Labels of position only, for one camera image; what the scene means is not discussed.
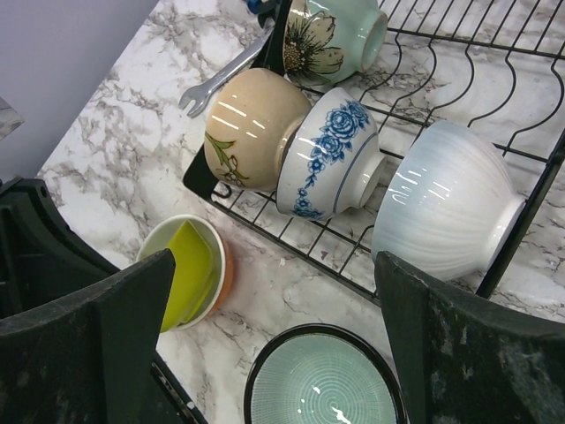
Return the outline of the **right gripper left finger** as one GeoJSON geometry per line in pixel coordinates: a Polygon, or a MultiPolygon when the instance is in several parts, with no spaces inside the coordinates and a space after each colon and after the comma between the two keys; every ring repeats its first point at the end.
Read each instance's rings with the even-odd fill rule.
{"type": "Polygon", "coordinates": [[[3,423],[173,423],[151,375],[175,260],[165,249],[1,320],[3,423]]]}

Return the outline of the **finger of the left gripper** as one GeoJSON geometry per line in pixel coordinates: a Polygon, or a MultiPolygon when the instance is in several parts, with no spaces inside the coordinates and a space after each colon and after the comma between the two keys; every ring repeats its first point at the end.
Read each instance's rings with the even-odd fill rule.
{"type": "Polygon", "coordinates": [[[95,284],[118,267],[78,236],[43,180],[1,183],[1,316],[42,306],[95,284]]]}

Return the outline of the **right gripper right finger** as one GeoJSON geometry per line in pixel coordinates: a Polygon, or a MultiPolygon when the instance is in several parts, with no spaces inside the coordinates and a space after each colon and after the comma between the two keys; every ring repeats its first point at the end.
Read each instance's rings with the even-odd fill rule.
{"type": "Polygon", "coordinates": [[[412,423],[562,423],[564,326],[427,275],[388,252],[375,281],[412,423]]]}

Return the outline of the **orange bowl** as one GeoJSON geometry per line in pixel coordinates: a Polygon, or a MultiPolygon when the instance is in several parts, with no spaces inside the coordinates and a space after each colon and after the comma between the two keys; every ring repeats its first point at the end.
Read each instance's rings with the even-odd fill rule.
{"type": "Polygon", "coordinates": [[[229,243],[208,220],[195,215],[173,216],[159,223],[143,241],[136,259],[141,261],[167,248],[168,243],[185,221],[189,221],[210,246],[213,267],[208,279],[209,291],[198,310],[170,330],[190,328],[216,310],[227,299],[235,275],[235,262],[229,243]]]}

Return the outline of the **yellow-green bowl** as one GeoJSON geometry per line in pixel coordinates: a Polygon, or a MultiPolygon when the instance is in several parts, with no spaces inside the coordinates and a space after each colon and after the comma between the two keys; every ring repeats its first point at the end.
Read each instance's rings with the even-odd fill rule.
{"type": "Polygon", "coordinates": [[[176,327],[198,310],[209,291],[213,267],[210,246],[189,221],[179,227],[167,248],[173,253],[176,268],[161,332],[176,327]]]}

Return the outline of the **white bowl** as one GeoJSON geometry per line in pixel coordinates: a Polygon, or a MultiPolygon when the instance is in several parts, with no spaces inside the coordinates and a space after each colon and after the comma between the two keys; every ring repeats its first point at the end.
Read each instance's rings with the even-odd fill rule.
{"type": "Polygon", "coordinates": [[[442,281],[486,272],[524,205],[499,149],[467,127],[438,121],[395,171],[372,253],[388,251],[442,281]]]}

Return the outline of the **blue floral bowl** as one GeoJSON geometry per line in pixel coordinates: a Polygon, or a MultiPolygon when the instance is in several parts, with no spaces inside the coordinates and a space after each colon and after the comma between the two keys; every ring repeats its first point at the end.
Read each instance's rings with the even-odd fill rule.
{"type": "Polygon", "coordinates": [[[386,164],[373,116],[348,91],[335,87],[314,104],[289,144],[276,208],[311,221],[362,208],[386,164]]]}

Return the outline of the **beige floral bowl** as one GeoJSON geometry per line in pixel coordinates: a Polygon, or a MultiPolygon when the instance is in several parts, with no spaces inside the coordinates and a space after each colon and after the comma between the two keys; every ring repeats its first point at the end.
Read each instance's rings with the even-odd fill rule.
{"type": "Polygon", "coordinates": [[[207,117],[207,166],[223,183],[254,191],[275,189],[286,145],[312,105],[302,91],[265,68],[233,78],[207,117]]]}

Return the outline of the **mint green floral bowl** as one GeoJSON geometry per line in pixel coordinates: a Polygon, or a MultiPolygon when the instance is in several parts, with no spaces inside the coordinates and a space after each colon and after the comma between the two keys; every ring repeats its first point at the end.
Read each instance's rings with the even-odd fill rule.
{"type": "Polygon", "coordinates": [[[336,84],[376,61],[388,16],[375,1],[290,3],[282,46],[284,70],[295,84],[336,84]]]}

